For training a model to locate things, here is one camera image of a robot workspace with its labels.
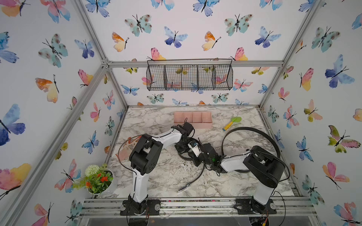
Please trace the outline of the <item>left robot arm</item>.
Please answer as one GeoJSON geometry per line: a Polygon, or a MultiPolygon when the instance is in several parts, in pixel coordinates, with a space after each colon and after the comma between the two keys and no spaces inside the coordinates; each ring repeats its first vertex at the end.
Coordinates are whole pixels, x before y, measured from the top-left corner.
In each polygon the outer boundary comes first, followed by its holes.
{"type": "Polygon", "coordinates": [[[172,126],[169,131],[160,135],[141,135],[129,156],[129,170],[133,172],[133,190],[128,200],[123,203],[128,213],[141,215],[147,210],[149,174],[156,167],[162,149],[174,145],[179,156],[182,156],[190,151],[189,135],[194,131],[193,126],[185,122],[172,126]]]}

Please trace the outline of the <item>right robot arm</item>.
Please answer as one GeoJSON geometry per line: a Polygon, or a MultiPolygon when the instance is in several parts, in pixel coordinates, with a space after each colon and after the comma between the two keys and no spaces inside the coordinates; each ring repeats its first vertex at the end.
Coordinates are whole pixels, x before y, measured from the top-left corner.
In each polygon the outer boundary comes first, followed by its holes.
{"type": "Polygon", "coordinates": [[[219,155],[209,144],[201,144],[191,139],[186,150],[175,146],[179,154],[187,153],[195,166],[204,164],[204,168],[216,172],[217,175],[232,171],[251,172],[258,185],[249,201],[247,212],[272,213],[270,197],[277,188],[285,171],[285,163],[259,146],[253,146],[244,154],[234,156],[219,155]]]}

